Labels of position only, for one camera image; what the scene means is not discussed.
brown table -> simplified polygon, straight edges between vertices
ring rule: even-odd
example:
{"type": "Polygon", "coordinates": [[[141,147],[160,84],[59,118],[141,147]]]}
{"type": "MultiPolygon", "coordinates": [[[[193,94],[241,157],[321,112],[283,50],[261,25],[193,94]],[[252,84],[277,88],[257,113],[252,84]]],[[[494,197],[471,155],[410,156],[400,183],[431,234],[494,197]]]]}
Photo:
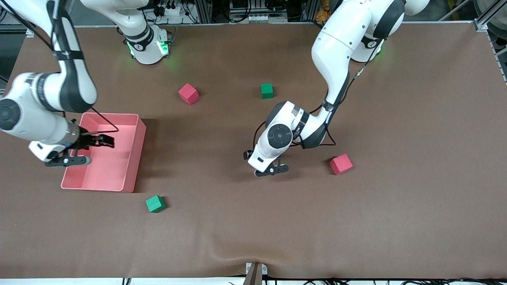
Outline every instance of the brown table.
{"type": "MultiPolygon", "coordinates": [[[[0,277],[227,276],[251,261],[285,278],[507,277],[507,88],[472,24],[403,24],[338,110],[338,145],[292,148],[288,173],[253,176],[242,152],[273,106],[324,97],[317,33],[182,27],[171,58],[143,66],[113,28],[79,28],[98,110],[148,128],[136,190],[62,190],[63,169],[0,135],[0,277]],[[354,169],[334,176],[342,153],[354,169]],[[156,194],[169,208],[149,213],[156,194]]],[[[13,74],[52,70],[26,39],[13,74]]]]}

white robotic arm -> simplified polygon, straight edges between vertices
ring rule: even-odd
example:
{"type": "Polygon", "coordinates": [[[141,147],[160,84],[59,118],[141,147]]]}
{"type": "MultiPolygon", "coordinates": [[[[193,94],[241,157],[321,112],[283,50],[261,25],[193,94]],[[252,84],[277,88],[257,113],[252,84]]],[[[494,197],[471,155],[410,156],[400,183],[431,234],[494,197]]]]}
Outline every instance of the white robotic arm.
{"type": "Polygon", "coordinates": [[[121,30],[127,39],[130,53],[142,64],[157,63],[169,55],[169,34],[157,25],[148,25],[141,11],[149,0],[81,0],[88,9],[95,10],[121,30]]]}
{"type": "MultiPolygon", "coordinates": [[[[23,73],[18,75],[9,93],[0,99],[0,129],[10,135],[30,140],[30,150],[49,163],[68,149],[92,145],[92,136],[83,135],[73,121],[56,111],[83,113],[97,100],[95,85],[88,74],[84,56],[72,21],[59,1],[0,0],[7,11],[41,27],[52,40],[53,56],[59,73],[23,73]]],[[[113,146],[104,136],[103,145],[113,146]]],[[[84,165],[87,157],[67,159],[58,166],[84,165]]]]}
{"type": "MultiPolygon", "coordinates": [[[[413,10],[422,10],[420,3],[426,0],[411,1],[416,4],[413,10]]],[[[398,29],[404,12],[403,0],[344,0],[339,3],[312,47],[313,63],[328,85],[320,112],[313,116],[289,101],[277,104],[253,152],[244,154],[256,169],[256,176],[288,171],[279,156],[293,142],[294,146],[304,149],[321,145],[346,92],[350,58],[362,62],[371,60],[379,52],[382,40],[398,29]]]]}

green block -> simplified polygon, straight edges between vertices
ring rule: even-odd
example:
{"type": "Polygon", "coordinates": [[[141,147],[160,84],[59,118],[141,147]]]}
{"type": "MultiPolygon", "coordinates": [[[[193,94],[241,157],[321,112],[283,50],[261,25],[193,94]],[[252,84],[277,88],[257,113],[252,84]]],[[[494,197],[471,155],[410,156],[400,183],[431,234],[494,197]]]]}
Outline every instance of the green block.
{"type": "Polygon", "coordinates": [[[271,83],[261,84],[262,99],[273,98],[273,85],[271,83]]]}
{"type": "Polygon", "coordinates": [[[146,200],[146,206],[148,206],[148,210],[152,213],[157,213],[165,209],[164,200],[159,195],[155,195],[146,200]]]}

red block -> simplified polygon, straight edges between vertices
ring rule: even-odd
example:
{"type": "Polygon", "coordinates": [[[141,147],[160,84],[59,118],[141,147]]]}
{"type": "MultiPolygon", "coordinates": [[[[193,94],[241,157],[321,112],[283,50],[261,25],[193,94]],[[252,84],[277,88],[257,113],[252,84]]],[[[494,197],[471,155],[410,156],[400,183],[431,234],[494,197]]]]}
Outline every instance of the red block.
{"type": "Polygon", "coordinates": [[[335,157],[330,164],[331,168],[335,172],[335,175],[342,174],[352,168],[352,162],[350,162],[347,154],[342,154],[339,157],[335,157]]]}
{"type": "Polygon", "coordinates": [[[197,90],[188,83],[185,84],[178,93],[183,101],[187,102],[188,105],[192,105],[195,101],[197,101],[197,99],[199,99],[199,93],[197,93],[197,90]]]}

pink bin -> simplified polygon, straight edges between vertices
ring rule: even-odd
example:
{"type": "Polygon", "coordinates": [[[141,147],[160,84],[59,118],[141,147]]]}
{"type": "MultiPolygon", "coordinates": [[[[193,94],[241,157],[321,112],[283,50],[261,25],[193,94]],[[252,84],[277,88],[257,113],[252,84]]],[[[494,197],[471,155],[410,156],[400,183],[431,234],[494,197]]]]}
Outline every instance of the pink bin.
{"type": "MultiPolygon", "coordinates": [[[[146,126],[136,114],[102,114],[120,131],[107,133],[115,138],[115,148],[90,147],[79,155],[91,157],[86,166],[65,169],[63,189],[132,193],[141,159],[146,126]]],[[[114,130],[96,113],[84,113],[79,124],[88,131],[114,130]]]]}

